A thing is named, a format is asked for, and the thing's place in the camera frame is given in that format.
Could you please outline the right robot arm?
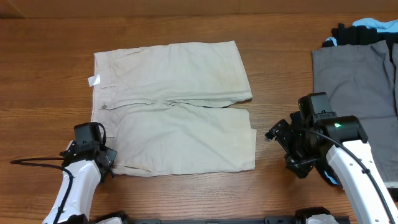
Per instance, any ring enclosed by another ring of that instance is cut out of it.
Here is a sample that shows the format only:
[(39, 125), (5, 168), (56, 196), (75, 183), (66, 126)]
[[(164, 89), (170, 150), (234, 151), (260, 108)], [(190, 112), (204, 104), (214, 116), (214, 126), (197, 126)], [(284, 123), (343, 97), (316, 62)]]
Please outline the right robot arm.
[(397, 223), (397, 207), (381, 179), (359, 119), (337, 116), (325, 92), (298, 101), (299, 110), (266, 132), (285, 150), (285, 165), (298, 178), (316, 169), (345, 191), (360, 223)]

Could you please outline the beige shorts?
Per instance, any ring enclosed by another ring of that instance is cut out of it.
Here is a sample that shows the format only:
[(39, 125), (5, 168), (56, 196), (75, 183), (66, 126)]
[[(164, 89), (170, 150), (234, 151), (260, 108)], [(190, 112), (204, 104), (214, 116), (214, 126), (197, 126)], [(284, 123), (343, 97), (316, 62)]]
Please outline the beige shorts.
[(186, 42), (94, 54), (93, 121), (104, 125), (119, 175), (255, 168), (252, 98), (234, 41)]

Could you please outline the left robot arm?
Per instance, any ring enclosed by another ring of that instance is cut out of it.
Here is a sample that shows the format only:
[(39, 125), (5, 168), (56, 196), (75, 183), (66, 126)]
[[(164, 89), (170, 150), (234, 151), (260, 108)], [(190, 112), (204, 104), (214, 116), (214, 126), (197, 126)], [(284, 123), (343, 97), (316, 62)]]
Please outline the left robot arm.
[(63, 180), (55, 203), (44, 223), (87, 222), (98, 184), (111, 172), (117, 152), (106, 146), (101, 123), (74, 127), (75, 139), (60, 153)]

